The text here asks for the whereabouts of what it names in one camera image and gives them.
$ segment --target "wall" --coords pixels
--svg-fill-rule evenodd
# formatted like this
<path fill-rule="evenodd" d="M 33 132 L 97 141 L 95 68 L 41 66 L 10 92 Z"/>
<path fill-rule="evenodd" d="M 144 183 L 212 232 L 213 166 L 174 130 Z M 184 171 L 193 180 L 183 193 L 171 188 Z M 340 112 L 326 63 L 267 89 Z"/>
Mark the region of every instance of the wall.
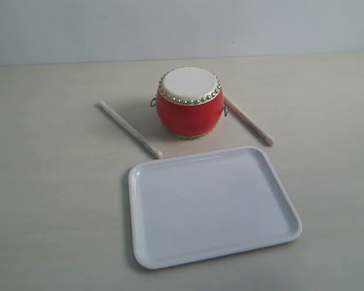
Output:
<path fill-rule="evenodd" d="M 364 0 L 0 0 L 0 65 L 364 50 Z"/>

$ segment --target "red drum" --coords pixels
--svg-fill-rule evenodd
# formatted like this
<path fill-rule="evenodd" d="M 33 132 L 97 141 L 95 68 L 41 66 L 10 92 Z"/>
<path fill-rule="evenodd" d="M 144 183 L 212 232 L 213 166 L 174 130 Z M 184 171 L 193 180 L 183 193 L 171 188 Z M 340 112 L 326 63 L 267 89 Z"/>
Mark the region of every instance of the red drum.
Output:
<path fill-rule="evenodd" d="M 151 106 L 157 107 L 164 126 L 180 137 L 195 138 L 210 132 L 224 110 L 219 78 L 198 67 L 182 67 L 159 81 Z"/>

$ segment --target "table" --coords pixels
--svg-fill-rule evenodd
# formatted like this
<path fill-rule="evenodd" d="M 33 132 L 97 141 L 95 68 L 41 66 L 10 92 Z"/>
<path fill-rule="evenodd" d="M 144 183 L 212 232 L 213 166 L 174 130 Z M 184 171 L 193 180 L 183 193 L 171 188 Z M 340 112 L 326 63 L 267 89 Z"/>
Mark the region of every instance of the table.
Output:
<path fill-rule="evenodd" d="M 179 141 L 149 102 L 181 65 L 215 72 L 276 138 L 235 118 Z M 104 100 L 165 157 L 252 145 L 302 221 L 282 246 L 146 270 L 132 253 L 127 173 L 150 161 Z M 0 290 L 364 290 L 364 52 L 0 67 Z"/>

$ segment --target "drumstick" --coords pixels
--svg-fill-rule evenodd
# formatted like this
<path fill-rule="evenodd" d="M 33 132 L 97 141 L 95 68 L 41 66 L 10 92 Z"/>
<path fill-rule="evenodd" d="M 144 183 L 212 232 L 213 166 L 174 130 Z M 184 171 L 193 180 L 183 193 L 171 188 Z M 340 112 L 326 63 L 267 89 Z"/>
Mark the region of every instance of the drumstick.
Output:
<path fill-rule="evenodd" d="M 225 104 L 246 124 L 248 125 L 256 134 L 258 134 L 269 146 L 274 145 L 274 139 L 266 133 L 259 125 L 255 123 L 250 117 L 245 114 L 237 106 L 232 100 L 228 99 L 224 96 L 224 102 Z"/>
<path fill-rule="evenodd" d="M 104 109 L 110 117 L 112 117 L 123 129 L 133 136 L 141 145 L 143 145 L 156 159 L 160 159 L 163 154 L 160 150 L 154 147 L 143 135 L 134 129 L 127 121 L 125 121 L 116 111 L 110 108 L 104 101 L 99 101 L 97 107 Z"/>

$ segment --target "tray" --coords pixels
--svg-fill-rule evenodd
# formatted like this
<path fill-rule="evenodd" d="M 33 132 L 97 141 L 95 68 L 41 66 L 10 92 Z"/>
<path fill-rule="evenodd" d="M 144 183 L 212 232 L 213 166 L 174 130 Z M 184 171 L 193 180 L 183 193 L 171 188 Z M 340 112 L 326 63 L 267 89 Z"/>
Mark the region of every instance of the tray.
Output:
<path fill-rule="evenodd" d="M 239 147 L 129 173 L 133 252 L 160 269 L 297 239 L 302 223 L 267 156 Z"/>

